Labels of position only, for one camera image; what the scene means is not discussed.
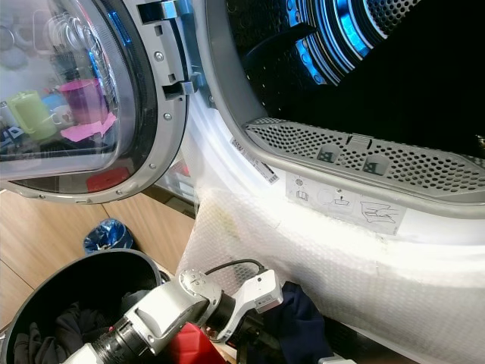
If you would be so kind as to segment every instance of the wooden floor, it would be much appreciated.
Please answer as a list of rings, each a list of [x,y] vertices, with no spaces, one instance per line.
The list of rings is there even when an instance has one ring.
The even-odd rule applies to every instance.
[[[140,248],[174,273],[194,221],[138,194],[104,205],[63,205],[0,193],[0,329],[46,278],[84,255],[84,237],[116,218]]]

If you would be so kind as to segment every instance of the white label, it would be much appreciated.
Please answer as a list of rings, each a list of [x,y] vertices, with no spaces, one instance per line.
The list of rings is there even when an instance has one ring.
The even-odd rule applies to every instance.
[[[230,143],[237,149],[239,150],[239,153],[242,154],[242,156],[249,162],[251,165],[256,168],[256,171],[258,171],[261,176],[264,177],[265,180],[267,180],[270,184],[275,184],[280,178],[273,172],[271,168],[266,163],[263,163],[256,158],[254,158],[252,155],[247,153],[247,151],[241,146],[237,140],[234,138],[230,141]]]
[[[406,208],[286,174],[286,196],[300,205],[325,215],[370,228],[381,234],[396,235]]]

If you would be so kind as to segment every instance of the red object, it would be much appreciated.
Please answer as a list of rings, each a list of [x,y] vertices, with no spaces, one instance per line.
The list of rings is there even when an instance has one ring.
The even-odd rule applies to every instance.
[[[88,192],[98,192],[107,190],[120,184],[130,176],[130,171],[126,167],[110,169],[109,171],[96,174],[86,179]]]
[[[195,325],[187,324],[170,343],[176,364],[226,364],[211,341]]]

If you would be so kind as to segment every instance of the green cup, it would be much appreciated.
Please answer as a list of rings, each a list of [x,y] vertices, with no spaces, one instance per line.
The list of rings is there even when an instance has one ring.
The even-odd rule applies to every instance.
[[[7,105],[17,123],[33,140],[43,140],[57,132],[52,116],[37,91],[18,93],[7,99]]]

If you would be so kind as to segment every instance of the black cable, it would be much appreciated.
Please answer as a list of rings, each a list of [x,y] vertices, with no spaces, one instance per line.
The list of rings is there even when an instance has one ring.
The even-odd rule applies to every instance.
[[[213,267],[206,271],[205,275],[210,275],[211,273],[214,273],[215,271],[219,271],[223,268],[230,267],[231,265],[237,265],[237,264],[242,264],[242,263],[252,263],[258,266],[259,271],[258,274],[261,274],[263,271],[266,270],[266,268],[257,260],[254,259],[240,259],[240,260],[234,260],[232,262],[224,263],[221,265],[218,265],[217,267]]]

